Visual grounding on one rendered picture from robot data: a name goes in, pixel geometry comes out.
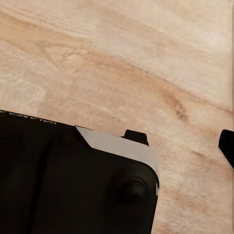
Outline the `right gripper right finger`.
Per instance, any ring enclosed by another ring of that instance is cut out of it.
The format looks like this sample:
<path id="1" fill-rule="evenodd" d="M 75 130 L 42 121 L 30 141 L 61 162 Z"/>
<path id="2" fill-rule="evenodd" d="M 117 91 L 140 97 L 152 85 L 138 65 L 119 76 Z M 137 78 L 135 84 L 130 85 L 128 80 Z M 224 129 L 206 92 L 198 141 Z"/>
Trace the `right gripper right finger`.
<path id="1" fill-rule="evenodd" d="M 234 132 L 223 130 L 218 146 L 234 169 Z"/>

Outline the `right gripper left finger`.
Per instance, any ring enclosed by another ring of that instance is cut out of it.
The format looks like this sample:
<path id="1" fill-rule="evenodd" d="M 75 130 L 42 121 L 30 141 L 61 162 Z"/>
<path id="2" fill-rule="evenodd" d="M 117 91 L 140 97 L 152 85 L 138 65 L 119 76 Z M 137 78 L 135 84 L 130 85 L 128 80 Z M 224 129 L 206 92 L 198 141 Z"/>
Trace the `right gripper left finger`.
<path id="1" fill-rule="evenodd" d="M 24 149 L 25 141 L 22 130 L 0 135 L 0 188 Z"/>

